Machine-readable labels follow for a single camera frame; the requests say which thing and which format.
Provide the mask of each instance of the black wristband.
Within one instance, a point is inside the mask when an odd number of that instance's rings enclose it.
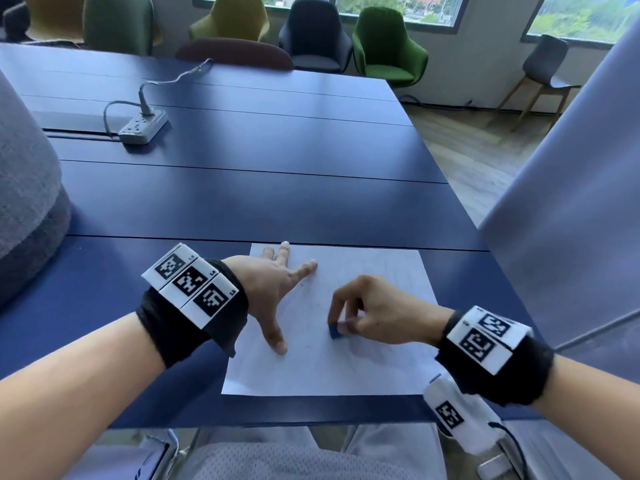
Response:
[[[447,338],[466,314],[456,311],[444,329],[436,360],[452,375],[464,394],[479,394],[501,406],[529,405],[538,399],[547,384],[554,352],[548,345],[525,336],[495,375]]]
[[[136,310],[140,322],[151,337],[167,369],[189,357],[209,339],[213,339],[229,356],[233,357],[236,354],[234,345],[246,324],[249,300],[242,283],[226,264],[218,260],[207,262],[231,281],[238,293],[204,329],[199,329],[152,287],[143,295]]]

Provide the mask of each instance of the hand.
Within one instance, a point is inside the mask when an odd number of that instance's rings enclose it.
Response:
[[[223,262],[242,283],[249,298],[249,314],[254,316],[267,343],[277,354],[287,353],[287,343],[276,321],[276,309],[284,295],[318,267],[317,261],[309,261],[295,270],[287,269],[289,243],[283,242],[273,258],[273,248],[265,248],[261,258],[231,256]]]
[[[450,308],[432,305],[399,290],[381,276],[361,274],[333,292],[327,322],[338,322],[346,305],[343,335],[362,335],[386,344],[424,342],[437,347],[453,314]],[[358,316],[358,310],[364,316]]]

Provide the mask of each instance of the maroon chair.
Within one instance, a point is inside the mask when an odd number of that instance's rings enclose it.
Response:
[[[219,64],[293,70],[293,61],[283,49],[268,43],[237,38],[201,38],[178,49],[176,59]]]

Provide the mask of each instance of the table surface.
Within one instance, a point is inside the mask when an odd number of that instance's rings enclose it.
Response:
[[[141,80],[192,66],[0,44],[0,68],[32,111],[101,115],[111,99],[135,100]],[[216,65],[149,94],[170,119],[149,145],[51,138],[72,224],[50,265],[0,312],[0,378],[132,311],[146,288],[140,274],[178,241],[211,258],[285,239],[417,249],[439,304],[532,325],[384,81]],[[220,395],[226,366],[215,344],[203,345],[112,426],[434,420],[419,395]]]

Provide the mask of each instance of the wooden chair leg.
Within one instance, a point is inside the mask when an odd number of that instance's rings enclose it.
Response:
[[[496,111],[500,111],[502,109],[502,107],[507,104],[507,101],[509,99],[511,99],[511,96],[513,96],[514,94],[516,94],[516,91],[520,88],[521,85],[523,85],[524,81],[527,79],[527,76],[523,76],[522,79],[520,79],[520,81],[513,87],[512,90],[510,90],[509,94],[507,94],[507,97],[505,97],[502,102],[499,104],[499,106],[497,108],[495,108]]]
[[[536,101],[538,100],[538,98],[540,97],[540,93],[542,92],[542,89],[544,88],[544,86],[542,84],[540,84],[540,87],[538,88],[538,90],[536,91],[536,94],[533,95],[533,97],[531,98],[531,100],[529,101],[529,104],[527,104],[527,107],[524,108],[524,111],[520,114],[520,117],[518,118],[518,120],[516,121],[516,124],[514,124],[513,128],[511,128],[511,131],[515,131],[516,128],[518,126],[520,126],[520,123],[522,122],[522,120],[524,119],[524,117],[531,111],[531,108],[533,107],[533,104],[536,103]]]
[[[558,120],[560,119],[560,115],[562,114],[562,110],[564,109],[564,103],[566,103],[566,99],[567,99],[567,97],[569,97],[569,92],[571,92],[571,89],[565,90],[564,94],[562,95],[562,101],[560,101],[560,105],[558,106],[558,110],[556,111],[556,114],[554,115],[554,119],[551,121],[551,126],[549,126],[549,129],[548,129],[547,133],[549,133],[549,131],[551,131],[551,128],[553,128],[556,125],[556,123],[558,122]]]

